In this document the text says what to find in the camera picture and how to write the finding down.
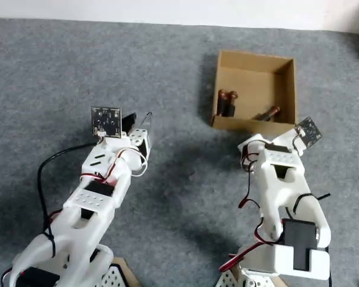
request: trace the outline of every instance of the white wall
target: white wall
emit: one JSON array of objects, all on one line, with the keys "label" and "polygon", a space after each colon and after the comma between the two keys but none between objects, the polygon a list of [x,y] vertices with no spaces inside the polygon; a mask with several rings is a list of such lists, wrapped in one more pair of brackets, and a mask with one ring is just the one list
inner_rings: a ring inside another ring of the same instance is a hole
[{"label": "white wall", "polygon": [[0,0],[0,17],[359,33],[359,0]]}]

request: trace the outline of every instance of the gray carpet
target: gray carpet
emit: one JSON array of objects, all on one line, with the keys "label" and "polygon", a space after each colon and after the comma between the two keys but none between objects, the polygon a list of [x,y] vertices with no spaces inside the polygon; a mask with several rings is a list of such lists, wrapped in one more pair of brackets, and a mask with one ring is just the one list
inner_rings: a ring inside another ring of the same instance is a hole
[{"label": "gray carpet", "polygon": [[[333,286],[359,286],[359,35],[50,20],[0,20],[0,274],[40,232],[36,170],[92,141],[90,106],[154,112],[148,172],[133,178],[102,243],[144,286],[213,286],[229,252],[254,243],[236,145],[209,127],[219,49],[297,60],[300,119],[324,138],[302,160],[333,235]],[[75,188],[88,150],[44,173],[49,210]],[[286,277],[290,286],[327,282]]]}]

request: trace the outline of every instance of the circuit board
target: circuit board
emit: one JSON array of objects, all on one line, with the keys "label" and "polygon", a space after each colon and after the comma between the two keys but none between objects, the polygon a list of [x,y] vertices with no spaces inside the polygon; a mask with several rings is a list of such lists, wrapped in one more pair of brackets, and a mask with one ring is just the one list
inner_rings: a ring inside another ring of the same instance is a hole
[{"label": "circuit board", "polygon": [[296,126],[297,131],[298,129],[302,129],[305,133],[303,136],[300,136],[300,139],[303,141],[307,148],[312,147],[318,140],[322,138],[321,132],[318,130],[315,123],[311,120],[311,117],[307,117],[301,121]]},{"label": "circuit board", "polygon": [[121,138],[121,108],[92,107],[92,129],[94,136]]}]

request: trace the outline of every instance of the cardboard box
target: cardboard box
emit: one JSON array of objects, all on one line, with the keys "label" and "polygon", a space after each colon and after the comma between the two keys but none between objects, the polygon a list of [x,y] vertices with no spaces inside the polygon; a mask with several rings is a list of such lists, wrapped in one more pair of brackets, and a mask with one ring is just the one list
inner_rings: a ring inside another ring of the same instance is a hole
[{"label": "cardboard box", "polygon": [[[218,91],[236,91],[234,117],[217,115]],[[253,120],[272,106],[281,112],[271,121]],[[244,51],[220,51],[215,79],[212,126],[280,135],[297,123],[295,62],[292,58]]]}]

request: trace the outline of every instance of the white robotic arm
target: white robotic arm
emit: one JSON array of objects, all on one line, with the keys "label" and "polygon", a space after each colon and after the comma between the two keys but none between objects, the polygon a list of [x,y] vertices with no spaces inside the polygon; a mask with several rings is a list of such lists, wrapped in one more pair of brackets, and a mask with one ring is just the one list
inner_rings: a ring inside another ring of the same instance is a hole
[{"label": "white robotic arm", "polygon": [[[304,150],[320,138],[307,118],[273,141],[255,135],[238,146],[241,165],[255,175],[263,228],[270,239],[246,250],[240,248],[237,256],[221,266],[222,272],[237,264],[247,277],[329,278],[330,256],[323,249],[330,244],[331,231],[300,160]],[[280,207],[288,210],[291,219],[281,219]]]},{"label": "white robotic arm", "polygon": [[54,277],[56,282],[51,286],[101,285],[114,256],[99,242],[126,195],[131,177],[145,172],[150,154],[148,130],[119,134],[117,138],[105,136],[91,150],[78,187],[50,225],[53,237],[40,234],[13,260],[10,287],[28,286],[18,279],[29,268]]}]

